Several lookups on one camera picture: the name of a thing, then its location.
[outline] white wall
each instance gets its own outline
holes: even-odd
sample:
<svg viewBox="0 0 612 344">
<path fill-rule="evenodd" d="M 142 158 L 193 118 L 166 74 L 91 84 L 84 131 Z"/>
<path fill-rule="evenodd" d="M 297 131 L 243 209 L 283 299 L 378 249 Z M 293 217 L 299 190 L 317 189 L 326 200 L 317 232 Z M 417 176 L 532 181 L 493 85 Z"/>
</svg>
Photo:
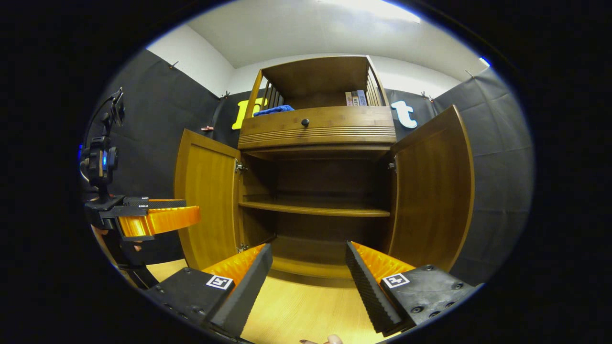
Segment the white wall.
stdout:
<svg viewBox="0 0 612 344">
<path fill-rule="evenodd" d="M 228 90 L 228 83 L 235 71 L 221 53 L 187 25 L 181 25 L 157 39 L 147 50 L 170 64 L 179 61 L 176 64 L 178 70 L 219 97 Z"/>
<path fill-rule="evenodd" d="M 253 89 L 253 82 L 255 81 L 257 72 L 261 68 L 301 59 L 338 55 L 349 54 L 324 53 L 295 55 L 250 64 L 235 70 L 227 88 L 232 94 L 251 91 Z M 382 86 L 386 89 L 396 89 L 398 91 L 405 91 L 414 94 L 421 94 L 423 91 L 425 91 L 426 95 L 435 98 L 461 83 L 455 78 L 437 72 L 433 69 L 422 67 L 421 65 L 384 58 L 381 56 L 370 56 L 370 58 L 372 59 L 374 67 L 378 72 Z M 264 87 L 266 87 L 266 85 L 265 83 L 262 83 L 260 88 Z"/>
</svg>

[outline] light wood floor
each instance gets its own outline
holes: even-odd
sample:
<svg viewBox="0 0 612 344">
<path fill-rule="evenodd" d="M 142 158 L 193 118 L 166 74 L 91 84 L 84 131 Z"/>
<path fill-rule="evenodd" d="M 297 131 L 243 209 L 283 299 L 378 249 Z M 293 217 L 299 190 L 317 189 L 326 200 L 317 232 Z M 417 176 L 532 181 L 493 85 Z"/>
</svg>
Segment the light wood floor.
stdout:
<svg viewBox="0 0 612 344">
<path fill-rule="evenodd" d="M 159 281 L 185 266 L 185 260 L 147 265 Z M 257 344 L 300 344 L 300 339 L 323 344 L 330 334 L 346 344 L 384 339 L 372 328 L 353 281 L 270 271 L 241 337 Z"/>
</svg>

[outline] white ceiling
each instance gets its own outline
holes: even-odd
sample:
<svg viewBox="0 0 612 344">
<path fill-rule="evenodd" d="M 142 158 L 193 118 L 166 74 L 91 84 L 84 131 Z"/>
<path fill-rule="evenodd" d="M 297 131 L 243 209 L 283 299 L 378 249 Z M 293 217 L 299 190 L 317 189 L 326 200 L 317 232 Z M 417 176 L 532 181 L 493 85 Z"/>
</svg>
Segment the white ceiling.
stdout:
<svg viewBox="0 0 612 344">
<path fill-rule="evenodd" d="M 465 70 L 485 68 L 471 49 L 423 18 L 420 24 L 381 18 L 330 1 L 237 0 L 187 24 L 234 68 L 313 53 L 384 56 L 461 81 L 469 77 Z"/>
</svg>

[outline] wooden drawer front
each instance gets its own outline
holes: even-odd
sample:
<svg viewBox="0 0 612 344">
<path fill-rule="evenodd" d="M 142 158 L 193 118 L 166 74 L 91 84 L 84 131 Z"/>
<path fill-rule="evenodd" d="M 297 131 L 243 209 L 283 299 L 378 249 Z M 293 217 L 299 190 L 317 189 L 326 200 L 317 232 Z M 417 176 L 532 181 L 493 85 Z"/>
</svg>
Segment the wooden drawer front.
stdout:
<svg viewBox="0 0 612 344">
<path fill-rule="evenodd" d="M 308 119 L 308 127 L 302 120 Z M 325 107 L 245 119 L 238 149 L 297 144 L 395 143 L 388 107 Z"/>
</svg>

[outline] blue cloth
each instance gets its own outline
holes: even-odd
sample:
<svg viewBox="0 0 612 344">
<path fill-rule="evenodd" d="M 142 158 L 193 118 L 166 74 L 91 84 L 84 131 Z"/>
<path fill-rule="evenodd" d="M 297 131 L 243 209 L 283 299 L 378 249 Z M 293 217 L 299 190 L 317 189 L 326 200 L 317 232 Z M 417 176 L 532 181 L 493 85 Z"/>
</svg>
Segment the blue cloth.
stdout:
<svg viewBox="0 0 612 344">
<path fill-rule="evenodd" d="M 279 107 L 275 107 L 275 108 L 271 108 L 268 110 L 263 110 L 263 111 L 259 111 L 253 114 L 253 117 L 255 116 L 261 116 L 262 114 L 269 114 L 269 113 L 275 113 L 275 112 L 284 112 L 284 111 L 293 111 L 295 110 L 294 108 L 290 107 L 289 105 L 281 105 Z"/>
</svg>

